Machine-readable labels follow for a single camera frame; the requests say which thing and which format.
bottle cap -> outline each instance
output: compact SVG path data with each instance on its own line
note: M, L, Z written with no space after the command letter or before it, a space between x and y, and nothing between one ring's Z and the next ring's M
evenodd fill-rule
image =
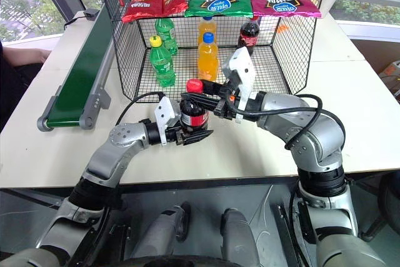
M186 92L203 93L203 82L197 78L191 78L186 82Z
M151 47L160 47L163 42L161 41L160 36L151 36L150 37L150 45Z
M214 34L204 33L204 35L202 36L202 41L207 44L214 42Z

floor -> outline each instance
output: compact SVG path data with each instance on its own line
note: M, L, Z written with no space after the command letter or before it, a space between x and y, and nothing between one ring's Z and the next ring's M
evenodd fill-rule
M352 197L359 217L359 226L367 228L378 211L376 197L357 187L352 187ZM42 195L41 199L51 204L59 204L59 199L56 198ZM250 222L254 238L257 240L261 264L264 267L286 267L288 263L284 249L281 243L277 243L279 233L272 210L280 203L288 203L288 199L289 190L285 185L274 185L272 188L270 185L253 185L127 194L124 200L128 207L122 215L131 220L132 239L127 244L126 254L131 253L135 242L160 212L188 201L192 205L191 227L187 240L175 243L175 254L199 254L220 258L221 214L226 208L237 208ZM52 208L1 192L0 251L15 253L24 248L34 247L55 212ZM388 266L397 266L400 260L400 236L390 227L386 226L370 245ZM316 266L315 246L308 247L307 250L312 266Z

wire basket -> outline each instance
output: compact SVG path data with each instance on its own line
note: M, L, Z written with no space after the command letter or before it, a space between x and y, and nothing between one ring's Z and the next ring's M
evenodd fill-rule
M121 86L124 95L133 99L150 91L164 91L172 99L180 100L186 81L197 77L197 48L199 17L184 18L183 14L170 16L174 21L178 53L173 56L176 82L171 87L161 87L149 60L149 38L156 34L156 19L140 19L122 23L121 18L130 0L104 0L114 36L114 46ZM246 18L215 16L219 61L223 62L236 49L240 27ZM296 94L307 83L311 48L313 46L315 18L292 16L259 18L260 33L251 56L256 68L254 91ZM217 82L225 80L221 68ZM158 102L157 96L142 102Z

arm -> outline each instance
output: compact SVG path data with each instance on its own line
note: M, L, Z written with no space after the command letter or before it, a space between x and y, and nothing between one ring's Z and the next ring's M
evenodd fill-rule
M50 50L29 48L19 49L3 47L2 53L5 60L12 66L18 67L34 63L44 63L50 54Z

